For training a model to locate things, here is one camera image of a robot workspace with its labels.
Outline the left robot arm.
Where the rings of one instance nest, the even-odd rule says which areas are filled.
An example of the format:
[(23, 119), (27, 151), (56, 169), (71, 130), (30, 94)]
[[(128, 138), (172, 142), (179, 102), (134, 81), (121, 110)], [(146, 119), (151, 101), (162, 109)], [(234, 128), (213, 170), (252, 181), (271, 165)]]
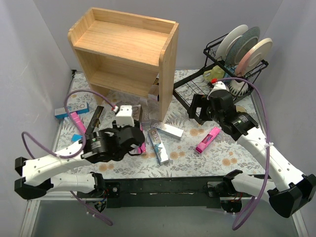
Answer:
[(41, 198), (50, 192), (79, 191), (101, 197), (106, 190), (103, 176), (68, 174), (68, 170), (99, 162), (120, 161), (141, 147), (145, 141), (138, 127), (106, 128), (88, 135), (86, 142), (76, 141), (54, 155), (36, 159), (16, 158), (15, 170), (20, 178), (14, 182), (15, 192), (23, 199)]

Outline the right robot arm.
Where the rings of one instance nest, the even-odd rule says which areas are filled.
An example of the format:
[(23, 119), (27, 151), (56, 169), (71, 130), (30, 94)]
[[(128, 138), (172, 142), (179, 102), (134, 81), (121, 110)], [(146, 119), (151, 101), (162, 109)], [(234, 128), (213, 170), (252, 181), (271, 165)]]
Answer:
[(209, 95), (195, 94), (188, 109), (194, 118), (200, 108), (199, 119), (217, 122), (222, 131), (243, 146), (268, 173), (262, 199), (284, 218), (290, 217), (310, 202), (316, 192), (316, 177), (305, 175), (267, 142), (258, 123), (248, 114), (237, 112), (232, 95), (225, 89)]

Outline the silver black gold toothpaste box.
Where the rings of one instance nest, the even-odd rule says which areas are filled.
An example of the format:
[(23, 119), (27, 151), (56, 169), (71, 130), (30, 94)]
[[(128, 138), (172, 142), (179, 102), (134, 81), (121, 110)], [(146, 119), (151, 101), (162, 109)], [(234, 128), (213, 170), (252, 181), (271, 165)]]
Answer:
[(159, 101), (159, 86), (152, 85), (148, 92), (148, 99), (158, 102)]

